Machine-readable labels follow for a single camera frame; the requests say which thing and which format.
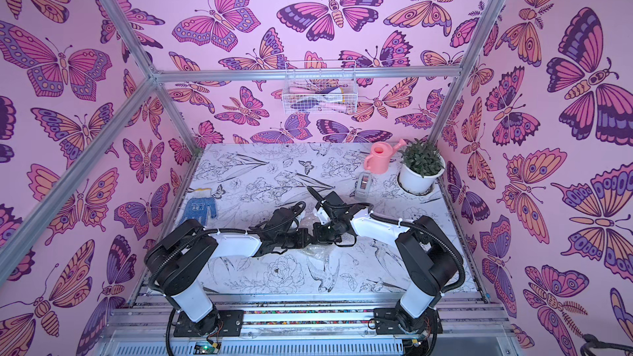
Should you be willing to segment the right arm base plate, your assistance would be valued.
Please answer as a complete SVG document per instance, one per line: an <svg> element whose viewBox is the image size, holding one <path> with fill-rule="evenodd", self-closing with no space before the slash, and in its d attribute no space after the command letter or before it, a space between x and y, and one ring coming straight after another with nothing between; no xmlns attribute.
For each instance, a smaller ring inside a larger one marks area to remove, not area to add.
<svg viewBox="0 0 633 356"><path fill-rule="evenodd" d="M375 308L368 324L379 335L433 335L442 334L439 314L427 308L419 317L410 316L403 308Z"/></svg>

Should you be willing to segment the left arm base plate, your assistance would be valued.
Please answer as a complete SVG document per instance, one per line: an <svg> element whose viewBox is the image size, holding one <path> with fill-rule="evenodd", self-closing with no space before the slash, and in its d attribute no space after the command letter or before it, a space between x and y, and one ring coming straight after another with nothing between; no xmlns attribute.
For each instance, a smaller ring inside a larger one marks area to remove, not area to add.
<svg viewBox="0 0 633 356"><path fill-rule="evenodd" d="M198 322L181 312L176 321L174 336L181 337L238 337L241 334L245 312L243 310L213 310Z"/></svg>

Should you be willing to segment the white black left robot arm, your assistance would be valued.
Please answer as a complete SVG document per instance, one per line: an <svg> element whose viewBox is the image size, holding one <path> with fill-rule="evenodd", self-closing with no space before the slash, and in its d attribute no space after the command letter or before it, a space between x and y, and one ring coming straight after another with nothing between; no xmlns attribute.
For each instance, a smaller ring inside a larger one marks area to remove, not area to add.
<svg viewBox="0 0 633 356"><path fill-rule="evenodd" d="M217 309L199 279L208 262L303 249L311 242L308 230L299 227L305 209L303 201L278 208L270 219L249 229L207 229L198 220L188 219L144 257L150 273L148 286L161 293L176 312L185 313L190 322L213 328Z"/></svg>

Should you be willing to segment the clear bubble wrap sheet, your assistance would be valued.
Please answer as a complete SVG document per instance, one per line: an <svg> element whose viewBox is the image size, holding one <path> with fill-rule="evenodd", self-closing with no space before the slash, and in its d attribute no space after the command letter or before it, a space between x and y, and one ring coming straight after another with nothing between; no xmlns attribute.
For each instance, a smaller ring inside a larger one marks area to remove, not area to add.
<svg viewBox="0 0 633 356"><path fill-rule="evenodd" d="M315 223L329 223L333 220L326 218L325 222L322 222L321 220L316 221ZM310 235L313 235L313 224L311 225L311 227L305 227L305 226L301 226L299 225L297 229L299 228L306 228L308 229L308 232L310 233ZM329 258L329 255L331 255L332 250L337 247L334 245L313 245L310 244L309 246L303 248L303 249L298 249L301 252L303 252L305 255L311 257L311 258L315 258L318 260L322 260L325 261Z"/></svg>

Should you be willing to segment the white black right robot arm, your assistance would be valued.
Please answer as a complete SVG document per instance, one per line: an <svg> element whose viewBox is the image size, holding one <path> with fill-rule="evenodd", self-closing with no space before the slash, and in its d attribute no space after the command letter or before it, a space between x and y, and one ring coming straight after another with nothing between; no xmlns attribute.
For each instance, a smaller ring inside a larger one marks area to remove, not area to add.
<svg viewBox="0 0 633 356"><path fill-rule="evenodd" d="M432 321L425 317L426 311L465 283L462 254L432 218L391 219L377 214L372 204L349 204L335 192L323 196L311 186L307 190L316 200L314 213L319 220L313 226L314 242L339 245L349 234L355 240L365 237L382 242L400 254L410 284L387 318L400 331L423 331Z"/></svg>

